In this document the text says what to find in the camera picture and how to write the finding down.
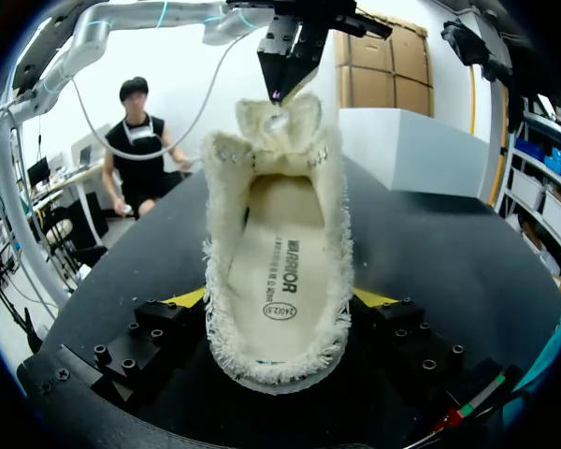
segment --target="shoe insole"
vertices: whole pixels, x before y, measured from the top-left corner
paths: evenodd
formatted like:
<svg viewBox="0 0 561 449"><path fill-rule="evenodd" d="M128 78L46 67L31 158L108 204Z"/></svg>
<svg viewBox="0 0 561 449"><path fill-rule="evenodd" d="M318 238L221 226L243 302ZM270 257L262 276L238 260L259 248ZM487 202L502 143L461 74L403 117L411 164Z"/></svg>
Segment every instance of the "shoe insole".
<svg viewBox="0 0 561 449"><path fill-rule="evenodd" d="M323 216L303 177L257 178L248 205L228 278L235 323L254 359L291 360L312 342L327 298Z"/></svg>

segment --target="person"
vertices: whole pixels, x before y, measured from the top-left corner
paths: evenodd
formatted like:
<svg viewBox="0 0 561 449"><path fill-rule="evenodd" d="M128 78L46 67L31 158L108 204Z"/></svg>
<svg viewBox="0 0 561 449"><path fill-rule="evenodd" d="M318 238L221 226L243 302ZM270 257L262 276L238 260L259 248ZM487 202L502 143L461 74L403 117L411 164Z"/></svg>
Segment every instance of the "person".
<svg viewBox="0 0 561 449"><path fill-rule="evenodd" d="M149 115L144 109L148 92L148 83L141 77L122 84L119 98L126 115L106 134L106 139L113 148L131 154L149 154L173 143L165 121ZM171 148L169 153L175 162L180 163L182 170L191 167L179 146ZM122 197L114 184L115 168L121 175ZM125 216L126 203L133 209L136 219L148 213L159 198L182 181L178 171L165 172L163 156L147 161L133 161L117 156L108 149L102 178L112 198L114 211Z"/></svg>

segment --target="stacked cardboard boxes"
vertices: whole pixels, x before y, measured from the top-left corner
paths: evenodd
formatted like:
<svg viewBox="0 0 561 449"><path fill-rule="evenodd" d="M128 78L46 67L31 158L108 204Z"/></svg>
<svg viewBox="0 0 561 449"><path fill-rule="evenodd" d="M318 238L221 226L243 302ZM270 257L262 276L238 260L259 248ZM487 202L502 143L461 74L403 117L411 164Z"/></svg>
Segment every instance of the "stacked cardboard boxes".
<svg viewBox="0 0 561 449"><path fill-rule="evenodd" d="M393 28L387 40L335 33L342 108L399 108L433 116L432 71L426 31L376 16Z"/></svg>

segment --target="black hair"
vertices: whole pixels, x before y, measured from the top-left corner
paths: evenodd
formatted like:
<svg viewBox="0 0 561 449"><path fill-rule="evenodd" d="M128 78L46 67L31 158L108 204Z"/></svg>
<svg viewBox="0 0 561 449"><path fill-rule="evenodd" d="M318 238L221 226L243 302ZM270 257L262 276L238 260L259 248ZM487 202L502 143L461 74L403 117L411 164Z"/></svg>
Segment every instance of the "black hair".
<svg viewBox="0 0 561 449"><path fill-rule="evenodd" d="M121 102L123 102L130 94L142 92L147 95L148 91L148 82L146 79L134 77L132 80L127 80L122 84L121 91L119 92L119 98L121 99Z"/></svg>

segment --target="white fuzzy shoe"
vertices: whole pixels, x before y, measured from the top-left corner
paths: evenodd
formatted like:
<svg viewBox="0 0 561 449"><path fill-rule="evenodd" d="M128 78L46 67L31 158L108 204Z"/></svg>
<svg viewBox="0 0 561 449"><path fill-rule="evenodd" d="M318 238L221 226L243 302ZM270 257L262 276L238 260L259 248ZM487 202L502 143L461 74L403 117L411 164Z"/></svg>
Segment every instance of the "white fuzzy shoe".
<svg viewBox="0 0 561 449"><path fill-rule="evenodd" d="M351 323L340 137L321 115L310 94L283 108L241 101L244 138L215 133L202 150L210 350L235 381L273 395L326 377Z"/></svg>

